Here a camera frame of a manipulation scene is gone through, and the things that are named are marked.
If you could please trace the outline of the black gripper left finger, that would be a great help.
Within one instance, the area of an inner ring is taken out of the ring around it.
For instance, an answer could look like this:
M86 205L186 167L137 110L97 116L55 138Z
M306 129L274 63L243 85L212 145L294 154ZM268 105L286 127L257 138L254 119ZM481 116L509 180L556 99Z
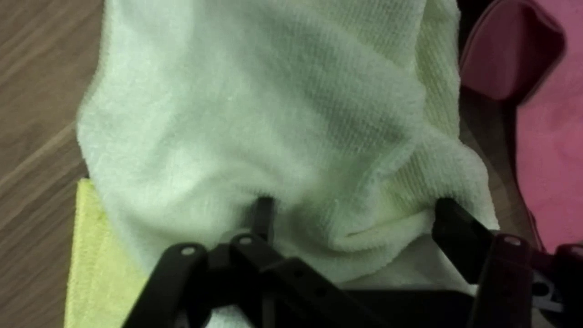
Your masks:
M275 302L263 269L279 262L270 243L275 200L259 196L252 229L214 249L170 245L159 258L122 328L204 328L215 307L237 305L257 328L275 328Z

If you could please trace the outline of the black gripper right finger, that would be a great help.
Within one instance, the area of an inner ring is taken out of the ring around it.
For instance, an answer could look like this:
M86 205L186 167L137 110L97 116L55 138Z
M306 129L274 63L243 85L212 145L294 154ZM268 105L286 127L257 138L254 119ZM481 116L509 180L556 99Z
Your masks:
M554 252L485 227L454 198L436 201L432 238L469 283L478 285L469 328L532 328L540 309L554 328L583 328L583 252Z

